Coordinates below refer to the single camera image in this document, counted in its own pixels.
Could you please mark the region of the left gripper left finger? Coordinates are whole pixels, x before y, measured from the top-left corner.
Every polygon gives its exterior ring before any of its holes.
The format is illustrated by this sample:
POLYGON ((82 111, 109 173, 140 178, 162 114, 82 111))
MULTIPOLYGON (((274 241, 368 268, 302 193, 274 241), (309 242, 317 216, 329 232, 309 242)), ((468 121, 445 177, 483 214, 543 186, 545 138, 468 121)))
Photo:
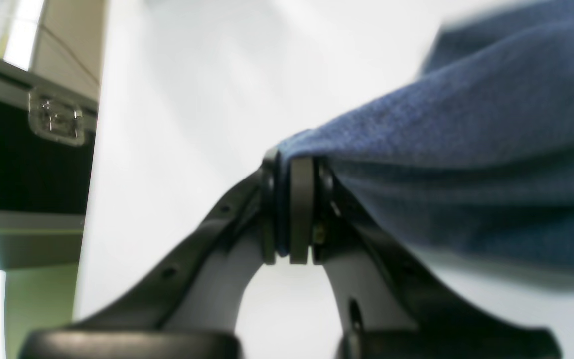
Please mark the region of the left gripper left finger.
POLYGON ((242 296, 276 260, 278 150, 130 290, 84 320, 30 334, 21 359, 241 359, 242 296))

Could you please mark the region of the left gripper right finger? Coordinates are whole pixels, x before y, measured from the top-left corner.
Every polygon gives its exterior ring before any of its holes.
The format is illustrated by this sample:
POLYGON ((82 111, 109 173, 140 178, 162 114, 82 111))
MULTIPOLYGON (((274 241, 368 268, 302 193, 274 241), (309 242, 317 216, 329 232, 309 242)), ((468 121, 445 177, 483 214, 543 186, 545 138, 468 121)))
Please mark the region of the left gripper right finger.
POLYGON ((312 157, 290 162, 289 250, 332 286, 338 359, 560 359, 547 329, 512 324, 451 290, 312 157))

